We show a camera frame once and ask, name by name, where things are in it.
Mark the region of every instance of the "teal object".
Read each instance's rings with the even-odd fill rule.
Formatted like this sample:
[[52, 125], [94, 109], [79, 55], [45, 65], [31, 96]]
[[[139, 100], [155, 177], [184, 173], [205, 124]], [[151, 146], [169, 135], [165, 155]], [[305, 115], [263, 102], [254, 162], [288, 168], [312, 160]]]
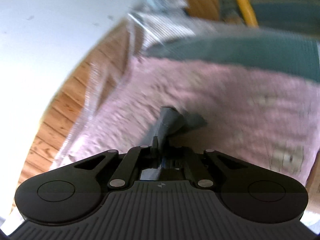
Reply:
[[278, 71], [320, 82], [317, 42], [299, 35], [261, 31], [253, 37], [197, 37], [156, 45], [147, 56], [204, 60]]
[[[236, 10], [234, 0], [220, 0], [221, 18]], [[251, 0], [259, 26], [305, 34], [320, 40], [320, 0]]]

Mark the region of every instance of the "metal pin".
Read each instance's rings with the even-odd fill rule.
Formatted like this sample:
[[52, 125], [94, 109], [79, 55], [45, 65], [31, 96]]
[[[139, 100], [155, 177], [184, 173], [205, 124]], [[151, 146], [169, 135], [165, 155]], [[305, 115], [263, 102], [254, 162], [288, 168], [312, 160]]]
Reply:
[[122, 187], [124, 186], [125, 181], [123, 179], [113, 179], [110, 181], [110, 186], [112, 187]]
[[198, 185], [200, 187], [211, 187], [213, 186], [213, 182], [209, 179], [201, 179], [198, 181]]

